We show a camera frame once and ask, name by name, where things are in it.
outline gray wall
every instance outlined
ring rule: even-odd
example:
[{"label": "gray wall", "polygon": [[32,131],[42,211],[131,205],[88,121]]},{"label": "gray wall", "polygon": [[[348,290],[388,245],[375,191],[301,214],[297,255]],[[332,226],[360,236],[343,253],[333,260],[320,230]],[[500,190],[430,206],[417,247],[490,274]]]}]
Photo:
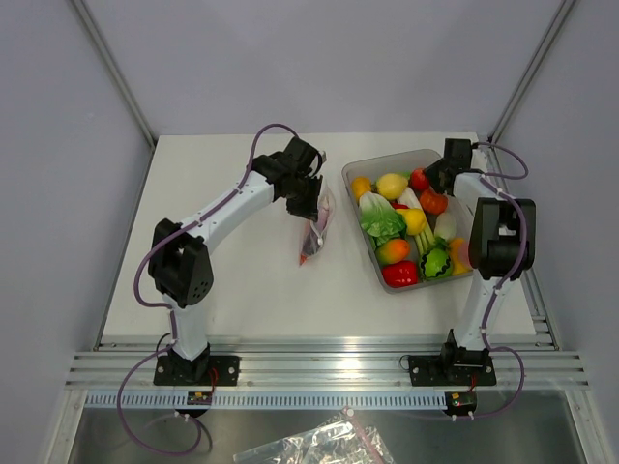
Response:
[{"label": "gray wall", "polygon": [[0,450],[36,462],[92,347],[146,144],[68,4],[0,6]]},{"label": "gray wall", "polygon": [[489,131],[559,0],[88,3],[171,134]]},{"label": "gray wall", "polygon": [[538,205],[545,299],[564,348],[586,361],[619,455],[618,17],[616,0],[580,2],[501,142],[531,167],[512,188]]}]

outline plastic container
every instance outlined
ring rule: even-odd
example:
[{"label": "plastic container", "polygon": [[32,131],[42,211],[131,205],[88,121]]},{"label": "plastic container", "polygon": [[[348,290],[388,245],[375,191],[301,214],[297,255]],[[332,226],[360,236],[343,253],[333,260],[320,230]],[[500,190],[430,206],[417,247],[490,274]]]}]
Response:
[{"label": "plastic container", "polygon": [[[450,280],[461,278],[464,276],[470,276],[471,273],[460,274],[460,275],[452,275],[450,277],[438,278],[436,280],[430,280],[426,282],[420,282],[415,285],[409,285],[407,287],[394,288],[385,282],[383,275],[381,273],[381,266],[378,264],[376,260],[376,255],[371,248],[371,242],[369,241],[368,234],[361,227],[360,219],[361,212],[359,211],[359,206],[357,205],[357,201],[355,200],[355,195],[350,188],[350,184],[357,177],[367,177],[372,180],[372,182],[376,182],[376,180],[382,176],[383,174],[387,174],[389,172],[410,172],[418,167],[428,167],[432,163],[437,160],[440,160],[441,156],[436,153],[434,150],[415,150],[413,152],[404,152],[397,153],[395,155],[388,155],[386,157],[372,158],[372,159],[364,159],[361,161],[355,161],[348,163],[342,170],[341,175],[343,177],[344,183],[346,184],[346,191],[348,192],[348,199],[350,200],[350,204],[355,211],[355,216],[357,217],[357,224],[359,226],[359,230],[364,236],[364,241],[366,242],[366,247],[368,249],[369,259],[371,260],[374,269],[376,270],[376,276],[380,281],[380,284],[383,286],[387,293],[400,293],[400,292],[408,292],[411,290],[416,290],[418,288],[427,287],[429,285],[438,285],[440,283],[448,282]],[[472,213],[464,207],[457,199],[452,196],[449,197],[449,205],[447,207],[447,211],[454,215],[457,224],[457,237],[462,237],[465,240],[468,240],[471,235],[471,227],[473,226],[473,215]],[[434,223],[436,222],[436,216],[426,214],[427,221],[434,230]],[[406,240],[411,245],[410,254],[406,259],[413,261],[419,266],[419,253],[417,252],[417,247],[415,246],[415,241],[412,237],[406,237]]]}]

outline green cabbage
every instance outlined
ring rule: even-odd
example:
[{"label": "green cabbage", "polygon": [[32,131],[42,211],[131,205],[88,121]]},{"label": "green cabbage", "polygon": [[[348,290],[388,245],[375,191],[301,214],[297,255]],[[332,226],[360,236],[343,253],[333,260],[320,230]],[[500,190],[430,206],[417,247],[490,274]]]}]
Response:
[{"label": "green cabbage", "polygon": [[359,209],[361,227],[371,237],[394,238],[406,229],[404,218],[378,193],[364,193],[359,199]]}]

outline red bell pepper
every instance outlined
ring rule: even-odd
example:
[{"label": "red bell pepper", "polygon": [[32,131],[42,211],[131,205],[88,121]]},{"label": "red bell pepper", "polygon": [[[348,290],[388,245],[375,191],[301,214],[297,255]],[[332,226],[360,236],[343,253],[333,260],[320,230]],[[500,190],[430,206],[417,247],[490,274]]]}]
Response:
[{"label": "red bell pepper", "polygon": [[429,180],[427,179],[422,167],[415,169],[410,175],[410,187],[418,191],[429,189]]},{"label": "red bell pepper", "polygon": [[383,278],[390,287],[400,288],[414,285],[419,281],[417,265],[412,261],[400,261],[382,269]]}]

